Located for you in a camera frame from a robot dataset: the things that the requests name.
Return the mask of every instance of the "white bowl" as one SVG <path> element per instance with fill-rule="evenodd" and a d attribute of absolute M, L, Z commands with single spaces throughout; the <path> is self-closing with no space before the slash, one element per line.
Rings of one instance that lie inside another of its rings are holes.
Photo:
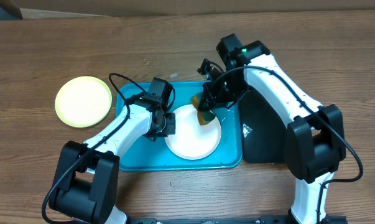
<path fill-rule="evenodd" d="M 197 110 L 193 105 L 185 105 L 175 111 L 175 134 L 165 138 L 169 149 L 183 159 L 202 159 L 209 156 L 218 146 L 221 126 L 218 118 L 200 126 Z"/>

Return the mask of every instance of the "cardboard box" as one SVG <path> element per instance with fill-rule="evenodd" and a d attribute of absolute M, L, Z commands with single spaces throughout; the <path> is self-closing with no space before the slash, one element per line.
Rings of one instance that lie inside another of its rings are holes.
<path fill-rule="evenodd" d="M 74 13 L 74 12 L 57 12 L 57 11 L 47 11 L 40 9 L 26 9 L 20 8 L 20 12 L 23 16 L 23 19 L 56 19 L 56 18 L 82 18 L 82 17 L 106 17 L 101 15 L 93 14 L 83 14 L 83 13 Z"/>
<path fill-rule="evenodd" d="M 0 6 L 10 15 L 22 19 L 20 8 L 13 0 L 0 0 Z"/>
<path fill-rule="evenodd" d="M 19 8 L 104 16 L 375 9 L 375 0 L 7 0 Z"/>

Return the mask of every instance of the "green object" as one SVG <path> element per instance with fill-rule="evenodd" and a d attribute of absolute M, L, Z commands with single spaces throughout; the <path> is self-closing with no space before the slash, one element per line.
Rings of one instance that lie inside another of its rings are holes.
<path fill-rule="evenodd" d="M 197 118 L 200 125 L 206 125 L 209 124 L 211 121 L 214 120 L 216 117 L 212 111 L 199 111 L 198 107 L 200 105 L 202 99 L 202 93 L 197 93 L 193 97 L 190 98 L 190 101 L 192 102 L 192 105 L 197 109 Z"/>

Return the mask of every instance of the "black panel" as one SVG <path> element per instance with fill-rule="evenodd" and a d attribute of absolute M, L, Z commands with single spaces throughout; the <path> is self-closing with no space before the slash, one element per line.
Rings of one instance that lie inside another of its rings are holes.
<path fill-rule="evenodd" d="M 285 126 L 279 115 L 256 90 L 239 102 L 244 160 L 283 163 Z"/>

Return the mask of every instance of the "wire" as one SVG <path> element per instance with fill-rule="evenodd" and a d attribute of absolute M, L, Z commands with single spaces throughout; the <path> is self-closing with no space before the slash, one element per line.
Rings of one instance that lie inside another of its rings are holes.
<path fill-rule="evenodd" d="M 172 106 L 174 105 L 174 102 L 175 102 L 175 99 L 176 99 L 176 91 L 175 91 L 174 87 L 172 87 L 172 92 L 174 93 L 174 98 L 173 98 L 172 102 L 170 102 L 170 104 L 167 107 L 166 111 L 164 111 L 164 112 L 168 112 L 172 108 Z"/>
<path fill-rule="evenodd" d="M 108 78 L 110 80 L 110 83 L 112 84 L 112 86 L 115 88 L 115 90 L 117 91 L 117 93 L 120 95 L 120 97 L 124 100 L 124 102 L 126 102 L 126 99 L 125 99 L 125 96 L 121 93 L 121 91 L 119 91 L 118 87 L 115 85 L 115 83 L 113 82 L 113 79 L 111 78 L 113 75 L 115 76 L 118 76 L 118 77 L 122 77 L 122 78 L 125 78 L 126 80 L 130 81 L 131 83 L 135 84 L 137 87 L 139 87 L 142 91 L 146 92 L 139 84 L 137 84 L 136 82 L 134 82 L 133 80 L 131 80 L 130 78 L 124 76 L 124 75 L 120 75 L 120 74 L 117 74 L 117 73 L 110 73 L 108 75 Z M 81 165 L 81 163 L 86 159 L 88 158 L 88 156 L 90 156 L 97 147 L 99 147 L 100 145 L 102 145 L 102 143 L 106 142 L 107 139 L 109 139 L 114 133 L 116 133 L 125 123 L 126 121 L 129 119 L 129 115 L 131 114 L 131 109 L 129 107 L 129 105 L 127 103 L 125 103 L 125 106 L 126 106 L 126 115 L 125 115 L 125 118 L 124 120 L 121 122 L 121 124 L 119 124 L 115 129 L 113 129 L 107 136 L 103 137 L 102 140 L 100 140 L 99 142 L 97 142 L 94 146 L 92 146 L 91 148 L 89 148 L 85 153 L 84 155 L 80 156 L 65 172 L 64 174 L 57 180 L 57 182 L 52 186 L 52 188 L 49 190 L 48 194 L 45 196 L 45 199 L 44 201 L 42 202 L 42 209 L 41 209 L 41 213 L 42 213 L 42 218 L 44 218 L 44 220 L 49 223 L 49 224 L 60 224 L 60 223 L 80 223 L 78 221 L 53 221 L 51 220 L 47 214 L 46 214 L 46 204 L 48 203 L 49 201 L 49 197 L 53 194 L 53 191 L 57 188 L 57 186 L 60 184 L 60 182 L 70 173 L 70 172 L 73 172 L 76 170 L 76 168 Z"/>
<path fill-rule="evenodd" d="M 221 73 L 224 73 L 222 67 L 220 67 L 220 65 L 217 64 L 216 62 L 212 62 L 212 61 L 208 60 L 208 63 L 216 66 L 220 70 Z"/>
<path fill-rule="evenodd" d="M 147 93 L 147 91 L 145 89 L 143 89 L 143 87 L 141 87 L 139 84 L 137 84 L 135 81 L 131 80 L 130 78 L 126 77 L 125 75 L 121 75 L 121 74 L 118 74 L 118 73 L 110 73 L 108 75 L 108 78 L 110 79 L 110 82 L 111 84 L 113 85 L 113 87 L 117 90 L 118 94 L 122 95 L 122 93 L 117 89 L 117 87 L 115 86 L 115 84 L 113 83 L 112 79 L 110 78 L 111 76 L 118 76 L 118 77 L 121 77 L 121 78 L 124 78 L 128 81 L 130 81 L 131 83 L 133 83 L 135 86 L 137 86 L 139 89 L 141 89 L 144 93 Z"/>
<path fill-rule="evenodd" d="M 316 119 L 318 119 L 322 125 L 324 125 L 324 127 L 327 128 L 327 130 L 329 130 L 334 136 L 336 136 L 345 146 L 346 148 L 348 148 L 349 152 L 352 154 L 352 156 L 354 157 L 354 159 L 356 159 L 356 162 L 357 162 L 357 165 L 359 167 L 359 174 L 356 176 L 356 177 L 353 177 L 353 178 L 350 178 L 350 179 L 331 179 L 331 180 L 327 180 L 327 181 L 324 181 L 322 184 L 321 184 L 321 187 L 320 187 L 320 193 L 318 194 L 318 203 L 317 203 L 317 223 L 319 224 L 320 223 L 320 207 L 321 207 L 321 202 L 322 202 L 322 197 L 323 197 L 323 190 L 325 188 L 325 186 L 327 184 L 330 184 L 330 183 L 349 183 L 349 182 L 354 182 L 354 181 L 357 181 L 359 180 L 362 176 L 363 176 L 363 173 L 364 173 L 364 168 L 363 168 L 363 164 L 361 163 L 361 160 L 359 158 L 359 156 L 357 155 L 357 153 L 354 151 L 354 149 L 346 142 L 346 140 L 344 140 L 326 121 L 324 121 L 319 115 L 317 115 L 314 111 L 312 111 L 307 105 L 306 103 L 298 96 L 298 94 L 296 94 L 296 92 L 294 91 L 294 89 L 287 83 L 287 81 L 285 81 L 279 74 L 277 74 L 275 71 L 273 70 L 269 70 L 267 68 L 263 68 L 263 67 L 258 67 L 258 66 L 244 66 L 244 67 L 237 67 L 237 68 L 233 68 L 231 70 L 228 70 L 227 72 L 224 72 L 221 76 L 219 76 L 215 81 L 214 81 L 214 85 L 216 84 L 216 82 L 218 82 L 219 80 L 221 80 L 222 78 L 224 78 L 227 74 L 229 74 L 230 72 L 233 72 L 233 71 L 236 71 L 236 70 L 244 70 L 246 68 L 252 68 L 252 69 L 256 69 L 256 70 L 260 70 L 260 71 L 263 71 L 263 72 L 267 72 L 269 73 L 270 75 L 274 75 L 276 78 L 278 78 L 284 85 L 285 87 L 287 87 L 287 89 L 291 92 L 291 94 L 297 99 L 297 101 L 309 112 L 311 113 L 312 115 L 314 115 L 316 117 Z"/>
<path fill-rule="evenodd" d="M 230 109 L 232 106 L 234 106 L 236 103 L 240 102 L 240 100 L 245 96 L 245 94 L 248 92 L 249 87 L 244 91 L 243 94 L 238 98 L 238 100 L 234 101 L 231 105 L 227 106 L 226 109 Z"/>

